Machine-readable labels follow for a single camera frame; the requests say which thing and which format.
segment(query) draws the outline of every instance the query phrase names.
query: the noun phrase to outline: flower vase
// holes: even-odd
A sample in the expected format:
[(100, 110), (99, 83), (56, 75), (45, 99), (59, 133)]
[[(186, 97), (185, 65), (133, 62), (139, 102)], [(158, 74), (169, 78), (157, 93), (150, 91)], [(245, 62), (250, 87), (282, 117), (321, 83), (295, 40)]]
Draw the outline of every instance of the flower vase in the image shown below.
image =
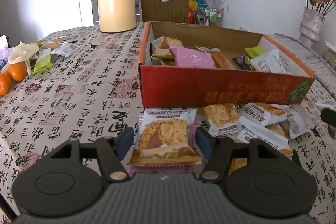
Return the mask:
[(306, 47), (314, 49), (315, 43), (320, 41), (321, 38), (323, 21), (323, 15), (313, 9), (305, 7), (299, 27), (299, 32), (301, 33), (299, 41)]

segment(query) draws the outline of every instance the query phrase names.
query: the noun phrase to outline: chair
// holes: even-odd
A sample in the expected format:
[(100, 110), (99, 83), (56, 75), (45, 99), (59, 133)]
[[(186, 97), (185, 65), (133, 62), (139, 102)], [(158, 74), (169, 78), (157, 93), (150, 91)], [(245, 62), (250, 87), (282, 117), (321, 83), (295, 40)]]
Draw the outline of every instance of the chair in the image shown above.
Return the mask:
[(140, 0), (143, 22), (188, 23), (188, 0)]

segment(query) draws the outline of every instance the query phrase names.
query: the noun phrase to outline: cardboard box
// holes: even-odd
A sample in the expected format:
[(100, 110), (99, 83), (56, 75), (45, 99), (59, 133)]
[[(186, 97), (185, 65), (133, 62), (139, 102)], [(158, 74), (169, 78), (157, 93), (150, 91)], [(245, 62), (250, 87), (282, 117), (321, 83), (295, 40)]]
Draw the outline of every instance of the cardboard box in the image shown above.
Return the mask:
[[(185, 47), (217, 47), (228, 58), (246, 53), (245, 48), (278, 48), (288, 72), (294, 75), (225, 69), (155, 66), (149, 55), (150, 41), (161, 36), (181, 40)], [(314, 82), (314, 74), (288, 50), (266, 35), (166, 22), (148, 22), (139, 60), (144, 107), (204, 107), (232, 102), (299, 104)]]

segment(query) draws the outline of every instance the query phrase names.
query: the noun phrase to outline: green leaf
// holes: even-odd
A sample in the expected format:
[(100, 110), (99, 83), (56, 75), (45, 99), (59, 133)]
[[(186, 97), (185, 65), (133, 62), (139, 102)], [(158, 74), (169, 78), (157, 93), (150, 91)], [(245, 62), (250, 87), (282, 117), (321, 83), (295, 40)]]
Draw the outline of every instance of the green leaf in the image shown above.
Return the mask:
[(289, 94), (289, 102), (295, 103), (298, 100), (302, 99), (303, 96), (309, 91), (311, 86), (311, 82), (309, 80), (303, 80), (300, 82), (295, 88), (293, 88), (292, 92)]

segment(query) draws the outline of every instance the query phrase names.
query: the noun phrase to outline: black object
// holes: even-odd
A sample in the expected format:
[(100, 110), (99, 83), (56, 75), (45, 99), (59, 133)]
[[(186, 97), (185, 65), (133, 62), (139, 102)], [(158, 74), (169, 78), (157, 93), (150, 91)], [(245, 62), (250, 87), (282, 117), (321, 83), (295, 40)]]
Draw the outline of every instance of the black object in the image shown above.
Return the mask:
[[(236, 144), (199, 127), (196, 142), (209, 159), (193, 174), (136, 174), (122, 167), (132, 128), (117, 138), (68, 140), (17, 177), (12, 186), (21, 216), (14, 224), (316, 223), (307, 214), (317, 185), (312, 176), (257, 139)], [(97, 158), (101, 177), (81, 165)], [(248, 164), (227, 176), (231, 159)]]

